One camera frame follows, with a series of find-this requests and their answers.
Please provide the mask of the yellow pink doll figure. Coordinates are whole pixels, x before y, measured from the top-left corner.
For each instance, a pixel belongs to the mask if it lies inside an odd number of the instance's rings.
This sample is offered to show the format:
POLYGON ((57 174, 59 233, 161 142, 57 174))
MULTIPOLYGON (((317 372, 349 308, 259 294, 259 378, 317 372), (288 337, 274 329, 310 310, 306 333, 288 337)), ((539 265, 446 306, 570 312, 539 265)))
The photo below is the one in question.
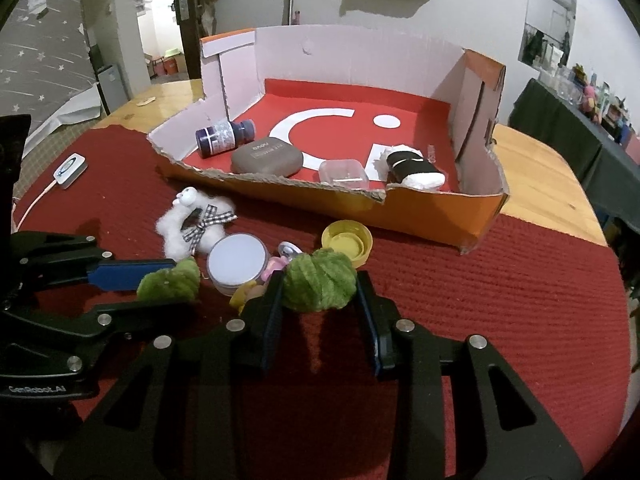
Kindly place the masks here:
POLYGON ((258 278, 244 283, 235 291, 229 301, 230 307, 241 313, 250 300, 264 296, 271 275, 274 272, 284 270, 294 258, 302 253, 302 250, 295 244, 282 242, 278 246, 278 254, 268 260, 265 269, 262 270, 258 278))

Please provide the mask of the white round tin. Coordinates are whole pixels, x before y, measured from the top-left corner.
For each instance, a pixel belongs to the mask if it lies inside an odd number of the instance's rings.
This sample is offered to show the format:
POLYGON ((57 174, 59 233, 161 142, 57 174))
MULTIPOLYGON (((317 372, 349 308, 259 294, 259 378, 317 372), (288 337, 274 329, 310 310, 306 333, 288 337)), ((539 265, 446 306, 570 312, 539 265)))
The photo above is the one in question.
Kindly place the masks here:
POLYGON ((206 270, 218 292, 231 297, 241 285, 260 277, 268 259, 267 247, 258 237, 231 234, 217 242, 209 252, 206 270))

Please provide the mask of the green scrunchie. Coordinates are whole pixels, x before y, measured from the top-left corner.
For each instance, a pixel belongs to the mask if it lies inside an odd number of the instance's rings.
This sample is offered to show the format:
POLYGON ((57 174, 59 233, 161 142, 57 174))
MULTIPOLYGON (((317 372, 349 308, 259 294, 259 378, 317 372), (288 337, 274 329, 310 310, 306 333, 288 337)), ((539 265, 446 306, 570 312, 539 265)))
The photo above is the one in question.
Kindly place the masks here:
POLYGON ((333 249, 297 256, 283 274, 284 303, 297 312, 344 308, 356 290, 357 272, 352 262, 333 249))
POLYGON ((194 301, 201 285, 201 271, 194 258, 186 258, 172 268, 146 274, 137 289, 140 301, 194 301))

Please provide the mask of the yellow bottle cap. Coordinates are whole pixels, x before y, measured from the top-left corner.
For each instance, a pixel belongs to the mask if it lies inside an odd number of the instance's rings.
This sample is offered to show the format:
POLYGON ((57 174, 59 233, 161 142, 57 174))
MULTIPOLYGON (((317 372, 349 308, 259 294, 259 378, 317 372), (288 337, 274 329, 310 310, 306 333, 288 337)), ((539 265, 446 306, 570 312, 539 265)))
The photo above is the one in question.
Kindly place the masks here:
POLYGON ((352 266, 359 269, 369 259, 373 236, 370 230, 358 221, 338 220, 323 230, 321 247, 344 254, 352 262, 352 266))

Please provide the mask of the white fluffy bunny hair clip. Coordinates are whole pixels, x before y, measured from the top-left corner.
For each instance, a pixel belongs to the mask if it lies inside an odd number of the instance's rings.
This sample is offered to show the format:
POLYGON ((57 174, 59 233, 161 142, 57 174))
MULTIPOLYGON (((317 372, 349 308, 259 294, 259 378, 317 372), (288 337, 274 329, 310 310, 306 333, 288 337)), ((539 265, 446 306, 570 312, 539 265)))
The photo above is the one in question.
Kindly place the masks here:
POLYGON ((231 200, 188 186, 157 220, 155 231, 163 237, 165 257, 178 262, 197 254, 207 255, 226 236, 224 227, 235 219, 231 200))

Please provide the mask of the clear plastic small box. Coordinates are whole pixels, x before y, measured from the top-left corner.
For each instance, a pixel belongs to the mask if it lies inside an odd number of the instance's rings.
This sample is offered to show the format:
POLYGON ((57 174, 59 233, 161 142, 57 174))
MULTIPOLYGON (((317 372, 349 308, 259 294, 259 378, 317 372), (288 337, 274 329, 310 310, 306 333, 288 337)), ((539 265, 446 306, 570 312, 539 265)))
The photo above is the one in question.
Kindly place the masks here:
POLYGON ((318 169, 322 183, 338 185, 350 190, 367 190, 369 179, 363 166, 356 159, 327 159, 318 169))

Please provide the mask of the white black socks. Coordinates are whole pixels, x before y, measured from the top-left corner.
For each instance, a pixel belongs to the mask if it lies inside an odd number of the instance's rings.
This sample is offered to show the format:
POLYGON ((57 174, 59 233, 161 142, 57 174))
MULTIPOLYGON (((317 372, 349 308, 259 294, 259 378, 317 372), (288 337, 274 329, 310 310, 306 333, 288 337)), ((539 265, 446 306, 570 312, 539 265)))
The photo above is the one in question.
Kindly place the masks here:
POLYGON ((386 156, 388 180, 417 191, 437 191, 446 176, 431 162, 413 151, 396 151, 386 156))

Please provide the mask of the grey eye shadow case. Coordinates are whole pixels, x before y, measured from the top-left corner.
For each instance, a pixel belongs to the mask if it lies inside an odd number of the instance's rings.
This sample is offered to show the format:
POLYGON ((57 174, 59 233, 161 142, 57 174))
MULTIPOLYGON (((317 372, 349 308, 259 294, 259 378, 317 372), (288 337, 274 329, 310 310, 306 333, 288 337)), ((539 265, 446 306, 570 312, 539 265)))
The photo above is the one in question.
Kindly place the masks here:
POLYGON ((232 153, 231 171, 235 174, 271 174, 291 177, 303 167, 304 156, 298 148, 273 136, 243 145, 232 153))

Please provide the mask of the dark blue ink bottle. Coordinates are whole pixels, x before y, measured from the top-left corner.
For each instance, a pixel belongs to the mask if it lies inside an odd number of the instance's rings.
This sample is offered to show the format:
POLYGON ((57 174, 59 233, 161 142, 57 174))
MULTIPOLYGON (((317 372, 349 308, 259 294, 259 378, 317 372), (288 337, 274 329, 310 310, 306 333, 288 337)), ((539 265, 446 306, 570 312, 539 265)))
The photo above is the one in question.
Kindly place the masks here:
POLYGON ((195 131, 198 154, 204 159, 233 151, 244 144, 253 142, 255 136, 256 127, 250 119, 240 122, 221 119, 212 126, 195 131))

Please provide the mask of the white square charger device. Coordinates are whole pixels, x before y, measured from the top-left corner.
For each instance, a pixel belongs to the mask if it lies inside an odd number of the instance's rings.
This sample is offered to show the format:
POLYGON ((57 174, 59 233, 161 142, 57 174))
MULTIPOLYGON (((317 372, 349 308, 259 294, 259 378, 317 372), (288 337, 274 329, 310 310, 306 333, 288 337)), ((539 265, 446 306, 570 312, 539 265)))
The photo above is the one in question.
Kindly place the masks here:
POLYGON ((87 168, 87 159, 81 154, 73 153, 56 168, 53 179, 61 188, 69 188, 87 168))

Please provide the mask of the red knitted table cloth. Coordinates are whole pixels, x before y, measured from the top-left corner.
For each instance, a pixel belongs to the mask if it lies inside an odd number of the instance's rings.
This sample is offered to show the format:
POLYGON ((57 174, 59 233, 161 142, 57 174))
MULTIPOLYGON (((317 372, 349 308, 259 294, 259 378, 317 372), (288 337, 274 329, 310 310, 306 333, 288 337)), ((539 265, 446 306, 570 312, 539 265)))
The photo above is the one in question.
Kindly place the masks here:
MULTIPOLYGON (((87 171, 70 187, 41 176, 18 202, 26 229, 95 236, 123 259, 157 258, 155 223, 178 185, 142 133, 90 130, 73 145, 87 171)), ((462 254, 375 230, 366 268, 376 291, 433 333, 485 336, 591 469, 620 432, 629 382, 626 292, 611 249, 500 216, 462 254)), ((364 359, 346 310, 299 315, 283 360, 247 402, 261 479, 381 479, 396 389, 364 359)))

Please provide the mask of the orange cardboard box tray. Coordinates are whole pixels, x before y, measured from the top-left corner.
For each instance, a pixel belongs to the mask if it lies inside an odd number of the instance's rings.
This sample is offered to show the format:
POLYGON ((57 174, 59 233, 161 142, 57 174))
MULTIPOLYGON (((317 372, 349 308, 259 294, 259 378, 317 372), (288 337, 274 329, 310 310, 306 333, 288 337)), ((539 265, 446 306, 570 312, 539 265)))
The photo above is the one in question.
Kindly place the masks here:
POLYGON ((509 196, 492 149, 504 66, 437 38, 346 25, 238 30, 201 42, 204 96, 149 141, 163 173, 335 219, 352 219, 469 252, 509 196), (235 174, 229 154, 201 158, 195 131, 250 119, 303 153, 291 177, 235 174), (437 191, 388 180, 386 156, 422 155, 437 191), (327 159, 356 159, 367 190, 322 183, 327 159))

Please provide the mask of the dark cloth side table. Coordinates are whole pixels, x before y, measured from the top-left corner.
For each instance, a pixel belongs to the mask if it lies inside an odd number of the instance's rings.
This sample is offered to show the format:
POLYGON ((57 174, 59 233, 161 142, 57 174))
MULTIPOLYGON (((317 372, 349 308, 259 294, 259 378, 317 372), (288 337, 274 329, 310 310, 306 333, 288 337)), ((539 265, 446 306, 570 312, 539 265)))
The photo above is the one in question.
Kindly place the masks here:
POLYGON ((553 148, 594 209, 638 231, 639 166, 601 127, 536 79, 516 99, 509 126, 553 148))

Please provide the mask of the black door frame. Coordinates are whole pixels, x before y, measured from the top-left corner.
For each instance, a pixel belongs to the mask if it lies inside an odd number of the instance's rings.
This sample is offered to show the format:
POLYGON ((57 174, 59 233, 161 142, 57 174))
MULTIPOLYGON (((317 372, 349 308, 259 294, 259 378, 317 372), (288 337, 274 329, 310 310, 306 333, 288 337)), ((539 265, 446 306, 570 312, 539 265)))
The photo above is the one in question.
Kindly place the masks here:
POLYGON ((174 0, 174 7, 186 70, 191 79, 200 79, 203 0, 174 0))

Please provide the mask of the wall mirror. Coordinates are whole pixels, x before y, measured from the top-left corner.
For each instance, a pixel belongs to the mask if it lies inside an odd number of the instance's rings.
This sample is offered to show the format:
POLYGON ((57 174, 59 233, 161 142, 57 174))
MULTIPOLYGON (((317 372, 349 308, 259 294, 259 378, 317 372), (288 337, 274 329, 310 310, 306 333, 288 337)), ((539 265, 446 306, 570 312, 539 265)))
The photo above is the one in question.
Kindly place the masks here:
POLYGON ((566 63, 575 26, 577 0, 527 0, 521 50, 518 59, 539 67, 551 47, 562 52, 566 63))

